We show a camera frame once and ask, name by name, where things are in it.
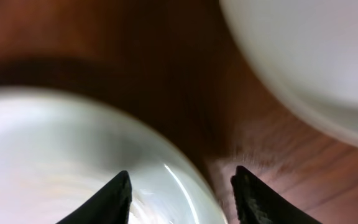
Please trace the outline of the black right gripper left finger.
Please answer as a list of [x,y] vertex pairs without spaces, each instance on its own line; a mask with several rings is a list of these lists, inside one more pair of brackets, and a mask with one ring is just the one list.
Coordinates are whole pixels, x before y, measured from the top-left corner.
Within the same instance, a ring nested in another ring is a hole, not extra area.
[[123,170],[57,224],[128,224],[131,202],[131,180]]

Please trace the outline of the mint plate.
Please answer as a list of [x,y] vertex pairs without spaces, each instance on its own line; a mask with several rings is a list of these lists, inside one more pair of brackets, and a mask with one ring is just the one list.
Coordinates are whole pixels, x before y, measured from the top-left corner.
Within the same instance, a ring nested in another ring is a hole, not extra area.
[[0,87],[0,223],[58,223],[127,171],[130,223],[226,223],[190,160],[108,105]]
[[310,126],[358,147],[358,0],[221,0],[262,83]]

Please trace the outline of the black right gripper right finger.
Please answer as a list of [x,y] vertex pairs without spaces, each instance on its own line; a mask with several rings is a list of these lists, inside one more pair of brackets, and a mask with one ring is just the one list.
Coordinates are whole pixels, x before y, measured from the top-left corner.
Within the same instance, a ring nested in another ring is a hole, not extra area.
[[231,185],[240,224],[320,224],[243,166],[236,167]]

